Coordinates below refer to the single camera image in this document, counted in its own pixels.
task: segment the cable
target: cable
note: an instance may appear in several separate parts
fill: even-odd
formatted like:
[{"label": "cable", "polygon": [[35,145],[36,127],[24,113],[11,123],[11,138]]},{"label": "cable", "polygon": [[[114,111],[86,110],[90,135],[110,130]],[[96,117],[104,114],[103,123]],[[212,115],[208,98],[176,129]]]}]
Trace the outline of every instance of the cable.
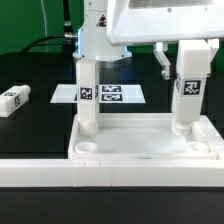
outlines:
[{"label": "cable", "polygon": [[45,37],[47,37],[48,36],[48,23],[47,23],[47,14],[46,14],[44,0],[41,0],[41,6],[42,6],[43,17],[44,17]]},{"label": "cable", "polygon": [[44,47],[44,46],[61,46],[62,44],[36,44],[36,45],[32,45],[30,46],[29,48],[27,48],[27,51],[28,52],[31,48],[33,47]]},{"label": "cable", "polygon": [[31,44],[29,44],[27,47],[25,47],[21,52],[22,53],[27,53],[27,51],[37,45],[38,43],[41,43],[43,41],[47,41],[47,40],[53,40],[53,39],[59,39],[59,38],[64,38],[64,34],[59,34],[59,35],[52,35],[52,36],[48,36],[48,37],[44,37],[44,38],[40,38],[34,42],[32,42]]}]

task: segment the white block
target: white block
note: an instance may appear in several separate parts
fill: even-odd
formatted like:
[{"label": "white block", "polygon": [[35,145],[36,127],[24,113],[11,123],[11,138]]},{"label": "white block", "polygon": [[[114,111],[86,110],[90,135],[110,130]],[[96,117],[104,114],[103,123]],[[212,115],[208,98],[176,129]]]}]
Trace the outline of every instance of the white block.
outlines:
[{"label": "white block", "polygon": [[210,73],[211,48],[205,40],[179,41],[177,73],[184,78],[206,78]]},{"label": "white block", "polygon": [[0,117],[8,117],[29,100],[29,86],[13,86],[0,95]]}]

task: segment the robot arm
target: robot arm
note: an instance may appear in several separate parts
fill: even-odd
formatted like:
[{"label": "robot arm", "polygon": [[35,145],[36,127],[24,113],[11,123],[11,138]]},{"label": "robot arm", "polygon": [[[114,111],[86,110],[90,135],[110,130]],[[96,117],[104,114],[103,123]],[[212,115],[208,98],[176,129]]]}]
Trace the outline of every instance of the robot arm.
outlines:
[{"label": "robot arm", "polygon": [[198,121],[210,63],[224,37],[224,1],[109,0],[108,40],[113,45],[154,43],[169,78],[167,42],[179,42],[173,93],[172,132],[186,135]]}]

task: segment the white sticker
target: white sticker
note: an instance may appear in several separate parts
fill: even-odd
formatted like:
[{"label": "white sticker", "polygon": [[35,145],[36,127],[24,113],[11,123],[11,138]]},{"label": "white sticker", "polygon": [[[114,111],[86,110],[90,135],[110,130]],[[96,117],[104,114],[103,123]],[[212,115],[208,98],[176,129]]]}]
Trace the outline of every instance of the white sticker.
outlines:
[{"label": "white sticker", "polygon": [[[58,85],[51,103],[77,103],[77,85]],[[93,88],[80,87],[80,100],[92,101]],[[100,103],[145,103],[140,85],[99,85]]]}]

